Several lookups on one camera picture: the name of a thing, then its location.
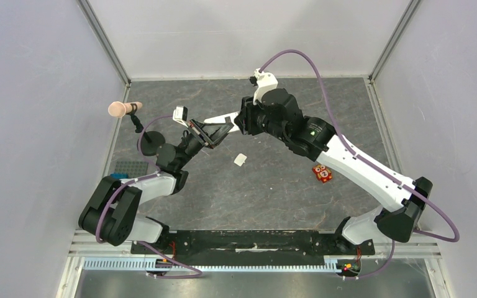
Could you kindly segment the white battery cover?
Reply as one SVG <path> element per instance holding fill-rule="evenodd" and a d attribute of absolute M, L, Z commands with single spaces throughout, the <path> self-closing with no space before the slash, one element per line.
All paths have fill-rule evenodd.
<path fill-rule="evenodd" d="M 242 166 L 247 160 L 247 156 L 243 153 L 239 153 L 234 159 L 234 164 L 237 166 Z"/>

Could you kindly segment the white remote control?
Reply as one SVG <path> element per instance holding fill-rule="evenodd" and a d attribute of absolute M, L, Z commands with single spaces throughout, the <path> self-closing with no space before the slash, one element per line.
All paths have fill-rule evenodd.
<path fill-rule="evenodd" d="M 235 118 L 238 116 L 239 112 L 231 112 L 228 114 L 223 114 L 215 117 L 210 117 L 204 119 L 204 123 L 207 124 L 232 124 L 233 127 L 229 130 L 229 133 L 239 132 L 240 129 L 235 123 Z"/>

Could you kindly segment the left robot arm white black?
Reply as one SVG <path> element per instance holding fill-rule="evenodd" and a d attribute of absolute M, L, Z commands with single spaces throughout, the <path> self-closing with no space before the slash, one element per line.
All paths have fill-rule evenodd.
<path fill-rule="evenodd" d="M 169 235 L 162 232 L 166 225 L 138 215 L 140 204 L 180 192 L 189 176 L 183 169 L 187 163 L 203 148 L 218 146 L 233 127 L 229 116 L 222 123 L 192 119 L 178 145 L 166 143 L 160 132 L 145 133 L 150 154 L 157 158 L 157 171 L 133 179 L 103 177 L 78 219 L 79 228 L 99 243 L 119 246 L 127 240 L 142 240 L 154 253 L 164 253 L 170 245 Z"/>

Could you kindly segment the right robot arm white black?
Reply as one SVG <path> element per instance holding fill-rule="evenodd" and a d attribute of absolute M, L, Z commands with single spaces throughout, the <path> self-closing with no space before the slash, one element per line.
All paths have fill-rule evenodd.
<path fill-rule="evenodd" d="M 234 120 L 245 135 L 267 133 L 281 140 L 294 154 L 306 157 L 348 178 L 371 194 L 380 206 L 358 217 L 347 217 L 338 226 L 334 246 L 352 252 L 374 237 L 407 243 L 425 209 L 425 202 L 411 193 L 429 195 L 432 183 L 400 175 L 351 146 L 346 149 L 335 128 L 318 117 L 303 115 L 296 98 L 284 88 L 268 91 L 262 102 L 244 97 Z"/>

